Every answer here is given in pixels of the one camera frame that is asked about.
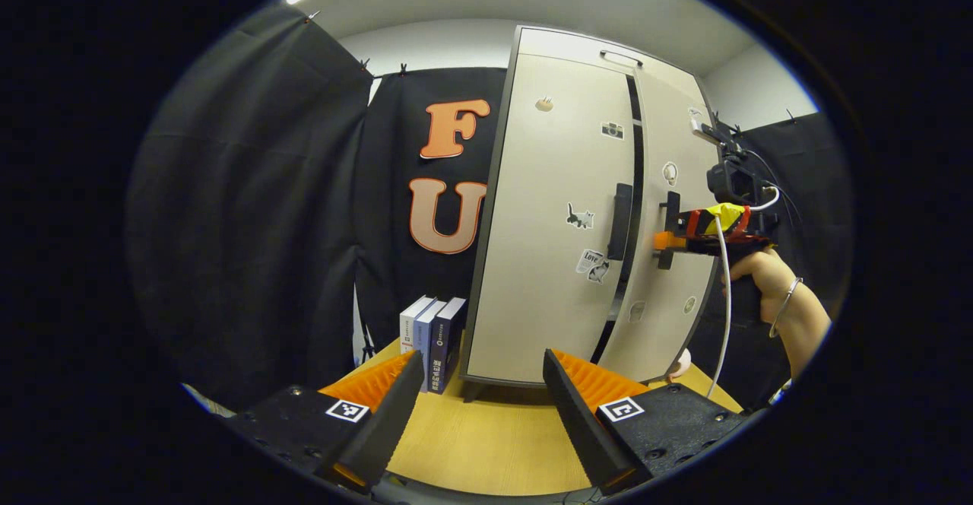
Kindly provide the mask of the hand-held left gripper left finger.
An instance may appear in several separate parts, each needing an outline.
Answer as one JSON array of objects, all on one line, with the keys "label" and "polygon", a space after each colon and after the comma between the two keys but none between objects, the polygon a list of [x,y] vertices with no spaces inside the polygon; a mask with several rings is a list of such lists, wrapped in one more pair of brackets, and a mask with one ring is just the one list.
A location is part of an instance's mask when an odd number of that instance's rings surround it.
[{"label": "hand-held left gripper left finger", "polygon": [[291,385],[225,422],[272,459],[367,495],[385,474],[425,377],[410,351],[312,389]]}]

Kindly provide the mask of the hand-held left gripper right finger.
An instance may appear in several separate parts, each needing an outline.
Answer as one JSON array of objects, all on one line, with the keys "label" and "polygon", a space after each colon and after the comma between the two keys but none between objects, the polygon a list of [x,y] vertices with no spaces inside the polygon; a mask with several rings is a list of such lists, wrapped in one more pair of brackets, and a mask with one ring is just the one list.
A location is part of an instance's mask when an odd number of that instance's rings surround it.
[{"label": "hand-held left gripper right finger", "polygon": [[604,496],[671,478],[760,418],[680,383],[651,389],[550,348],[542,376],[588,480]]}]

